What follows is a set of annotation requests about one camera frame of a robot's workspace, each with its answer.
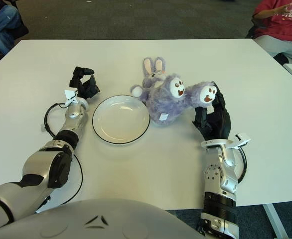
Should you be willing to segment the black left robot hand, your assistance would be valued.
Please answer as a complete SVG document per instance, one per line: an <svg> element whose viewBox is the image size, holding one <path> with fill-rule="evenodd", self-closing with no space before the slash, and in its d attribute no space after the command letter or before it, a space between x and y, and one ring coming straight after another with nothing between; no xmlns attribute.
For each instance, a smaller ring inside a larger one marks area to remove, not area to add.
<svg viewBox="0 0 292 239"><path fill-rule="evenodd" d="M85 75L90 75L90 79L82 83L81 79ZM69 87L76 88L78 90L77 96L84 99L92 98L100 91L96 84L94 70L83 67L75 67Z"/></svg>

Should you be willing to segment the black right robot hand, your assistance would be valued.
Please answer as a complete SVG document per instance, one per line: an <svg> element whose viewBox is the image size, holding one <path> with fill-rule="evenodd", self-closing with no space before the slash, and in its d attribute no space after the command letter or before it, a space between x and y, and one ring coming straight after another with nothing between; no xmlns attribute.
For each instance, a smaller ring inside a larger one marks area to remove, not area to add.
<svg viewBox="0 0 292 239"><path fill-rule="evenodd" d="M215 99L212 101L213 112L207 113L207 108L196 107L195 119L192 122L205 140L228 139L231 130L230 115L225 107L225 100L215 82Z"/></svg>

